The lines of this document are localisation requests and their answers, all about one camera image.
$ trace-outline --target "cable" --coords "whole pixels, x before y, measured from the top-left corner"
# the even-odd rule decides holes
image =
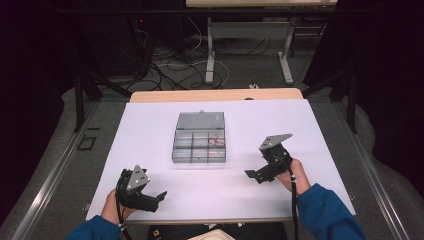
[[[196,45],[195,48],[191,49],[190,52],[193,52],[194,50],[196,50],[201,44],[202,44],[202,32],[200,31],[200,29],[197,27],[197,25],[193,22],[193,20],[191,20],[191,18],[188,18],[188,20],[190,20],[190,22],[193,24],[193,26],[197,29],[197,31],[199,32],[199,43]]]
[[[81,0],[81,4],[83,5],[83,7],[85,9],[89,9],[89,7],[87,6],[87,4],[85,3],[85,0]],[[128,52],[126,52],[124,49],[122,49],[115,42],[115,40],[112,39],[112,37],[110,36],[110,34],[106,31],[106,29],[103,27],[103,25],[97,19],[94,19],[94,22],[95,22],[96,25],[98,25],[99,29],[103,32],[103,34],[107,37],[107,39],[109,39],[109,41],[112,43],[112,45],[121,52],[121,54],[125,55],[130,60],[133,60],[134,62],[137,62],[138,64],[140,64],[141,65],[140,68],[141,67],[145,67],[145,68],[147,68],[147,71],[150,71],[149,64],[144,63],[140,59],[136,58],[135,56],[132,56],[131,54],[129,54]],[[140,45],[141,45],[143,48],[145,48],[146,45],[148,45],[146,43],[149,41],[149,34],[146,31],[140,30],[136,26],[136,23],[135,23],[134,20],[130,20],[130,23],[131,23],[131,26],[133,27],[133,30],[134,30],[134,33],[135,33],[134,35],[135,35],[135,39],[137,41],[138,47],[140,47]],[[140,36],[139,36],[140,33],[143,33],[145,35],[144,41],[141,41],[140,40]]]
[[[122,233],[124,234],[127,240],[132,240],[130,234],[128,233],[128,229],[124,223],[125,207],[121,212],[121,204],[119,203],[119,199],[118,199],[118,192],[119,192],[119,186],[121,185],[121,181],[122,181],[122,176],[119,178],[118,183],[116,184],[116,189],[115,189],[116,211],[117,211],[118,219],[119,219],[119,227],[121,228]]]
[[[177,54],[172,49],[167,48],[166,45],[159,45],[158,47],[156,47],[155,51],[152,54],[152,57],[154,57],[152,61],[162,61],[168,58],[175,57],[176,55]]]
[[[254,55],[254,56],[258,56],[258,55],[261,55],[261,54],[264,54],[266,51],[268,51],[268,49],[269,49],[269,47],[270,47],[270,45],[271,45],[271,39],[269,39],[268,38],[268,44],[267,44],[267,46],[266,46],[266,48],[264,49],[264,50],[262,50],[261,52],[259,52],[259,53],[252,53],[253,51],[255,51],[256,49],[258,49],[259,48],[259,46],[261,46],[262,45],[262,43],[264,43],[265,42],[265,40],[266,40],[266,38],[264,38],[264,39],[262,39],[262,41],[258,44],[258,45],[256,45],[256,47],[254,47],[252,50],[250,50],[250,51],[248,51],[247,53],[224,53],[224,52],[220,52],[220,51],[216,51],[216,54],[218,54],[218,55],[223,55],[223,56],[246,56],[246,55]]]
[[[163,80],[165,80],[166,83],[168,83],[171,87],[172,90],[175,90],[175,88],[180,89],[180,90],[188,90],[187,88],[181,86],[178,82],[175,82],[174,80],[172,80],[170,77],[168,77],[167,75],[165,75],[160,69],[159,67],[154,64],[151,63],[151,67],[157,72],[159,73],[160,77],[163,78]]]
[[[127,90],[129,91],[129,88],[130,88],[130,87],[134,86],[134,85],[135,85],[135,84],[137,84],[137,83],[143,83],[143,82],[151,82],[151,83],[154,83],[154,84],[156,85],[154,88],[149,89],[149,90],[146,90],[146,91],[154,91],[155,89],[162,90],[162,88],[160,87],[160,83],[157,83],[157,82],[155,82],[155,81],[153,81],[153,80],[146,80],[146,79],[144,79],[144,80],[134,81],[133,83],[131,83],[131,84],[129,84],[129,85],[127,86]]]
[[[201,63],[207,63],[208,61],[207,60],[205,60],[205,61],[200,61],[200,62],[196,62],[196,63],[189,63],[189,64],[160,64],[160,65],[157,65],[158,67],[163,67],[163,66],[177,66],[177,67],[186,67],[186,66],[193,66],[193,65],[198,65],[198,64],[201,64]],[[220,62],[220,61],[216,61],[216,60],[214,60],[214,62],[216,62],[216,63],[219,63],[219,64],[221,64],[226,70],[227,70],[227,77],[225,78],[225,80],[220,84],[220,86],[219,86],[219,88],[222,88],[223,87],[223,85],[228,81],[228,79],[229,79],[229,77],[230,77],[230,70],[228,69],[228,67],[224,64],[224,63],[222,63],[222,62]]]
[[[280,160],[280,162],[287,168],[287,171],[290,173],[290,180],[291,180],[291,186],[292,186],[292,216],[293,216],[293,225],[294,225],[294,239],[299,239],[299,221],[297,219],[297,212],[296,212],[296,206],[297,206],[297,188],[296,188],[296,176],[293,174],[293,171],[291,170],[289,164],[284,162],[282,157],[273,156],[275,159]]]

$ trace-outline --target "hand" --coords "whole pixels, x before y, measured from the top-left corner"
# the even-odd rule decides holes
[[[124,220],[126,220],[131,215],[131,213],[136,211],[136,209],[126,208],[122,205],[120,206],[120,210],[121,213],[123,211]],[[118,210],[116,209],[115,189],[107,195],[101,217],[113,224],[119,225],[120,222],[118,217]]]
[[[299,196],[311,188],[311,184],[309,183],[308,177],[306,176],[305,170],[303,169],[303,165],[299,160],[293,159],[290,167],[294,176],[296,177],[296,195]],[[275,178],[280,180],[284,187],[286,187],[290,192],[292,191],[289,171],[285,171],[284,173],[277,175]]]

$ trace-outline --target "desk leg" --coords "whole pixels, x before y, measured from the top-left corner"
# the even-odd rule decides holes
[[[284,43],[284,50],[283,50],[283,52],[278,52],[278,57],[279,57],[279,60],[280,60],[281,69],[283,70],[284,81],[286,82],[287,85],[293,85],[294,84],[293,77],[292,77],[291,72],[290,72],[290,67],[289,67],[289,64],[287,62],[287,55],[290,52],[290,44],[291,44],[291,41],[292,41],[292,38],[293,38],[293,32],[294,32],[295,24],[296,24],[296,18],[291,18],[289,27],[287,29],[286,41]]]
[[[213,30],[212,30],[212,20],[208,17],[208,63],[206,65],[206,78],[205,83],[213,83],[213,71],[215,64],[215,53],[213,51]]]

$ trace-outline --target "blue jacket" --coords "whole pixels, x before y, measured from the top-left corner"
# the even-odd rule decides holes
[[[366,239],[361,225],[340,198],[319,184],[314,184],[297,198],[297,209],[303,226],[318,240]],[[66,239],[116,240],[120,233],[117,225],[95,216],[75,228]]]
[[[319,184],[297,198],[297,209],[303,226],[318,240],[366,239],[361,225],[340,198]]]

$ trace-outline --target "white table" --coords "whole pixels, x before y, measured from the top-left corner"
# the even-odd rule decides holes
[[[195,8],[228,8],[228,7],[300,7],[300,6],[332,6],[337,0],[186,0],[187,7]],[[214,38],[273,38],[284,39],[278,58],[283,71],[285,83],[293,85],[293,77],[287,63],[291,40],[293,38],[295,18],[290,22],[212,22],[208,18],[208,62],[206,67],[206,83],[213,82],[215,52]]]
[[[155,213],[137,211],[128,223],[290,219],[291,193],[278,181],[258,184],[244,172],[266,165],[258,150],[266,136],[285,133],[292,133],[293,137],[283,142],[284,147],[292,157],[301,159],[311,183],[319,182],[334,190],[355,214],[311,107],[307,100],[301,99],[298,90],[293,90],[157,92],[162,97],[168,95],[168,102],[163,98],[154,102],[154,92],[134,96],[122,116],[87,219],[101,213],[106,195],[116,186],[122,169],[132,170],[137,164],[147,169],[151,180],[143,194],[157,196],[163,191],[168,194]],[[284,99],[285,93],[293,99]],[[177,100],[178,94],[182,95],[181,101]],[[216,100],[219,96],[224,96],[223,101]],[[241,96],[256,100],[235,100],[244,99]],[[261,96],[268,99],[258,100]],[[278,96],[282,99],[269,99]],[[174,164],[171,153],[178,116],[181,112],[200,110],[224,112],[227,162]]]

